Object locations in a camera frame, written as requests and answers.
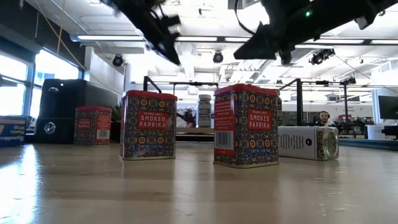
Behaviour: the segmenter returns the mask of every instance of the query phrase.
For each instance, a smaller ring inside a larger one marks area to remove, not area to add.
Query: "potted plant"
[[[111,123],[111,142],[120,142],[120,129],[122,121],[122,102],[120,101],[112,109],[112,123]]]

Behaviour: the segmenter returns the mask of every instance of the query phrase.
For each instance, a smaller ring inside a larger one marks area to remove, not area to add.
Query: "computer monitor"
[[[379,96],[379,113],[381,119],[398,119],[398,97]]]

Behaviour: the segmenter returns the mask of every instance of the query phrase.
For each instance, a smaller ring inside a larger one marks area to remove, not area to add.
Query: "red lid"
[[[103,106],[81,106],[76,108],[77,111],[106,111],[106,112],[112,112],[111,108],[106,108]]]
[[[149,91],[130,90],[126,92],[126,96],[143,96],[148,98],[158,98],[167,100],[177,100],[177,97],[168,93],[154,93]]]
[[[220,88],[215,91],[215,94],[219,95],[221,93],[226,93],[229,91],[253,91],[256,93],[278,96],[278,93],[276,92],[276,90],[260,88],[258,86],[252,86],[252,85],[247,85],[247,84],[235,84],[235,85],[227,86],[224,88]]]

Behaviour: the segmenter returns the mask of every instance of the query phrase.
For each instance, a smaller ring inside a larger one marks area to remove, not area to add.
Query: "table surface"
[[[118,145],[0,148],[0,223],[398,223],[396,152],[233,169],[213,165],[212,149],[121,161]]]

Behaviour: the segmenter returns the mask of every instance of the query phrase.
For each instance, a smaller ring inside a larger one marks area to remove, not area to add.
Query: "green light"
[[[311,15],[312,15],[312,11],[311,10],[309,10],[309,11],[307,11],[305,13],[305,17],[310,17]]]

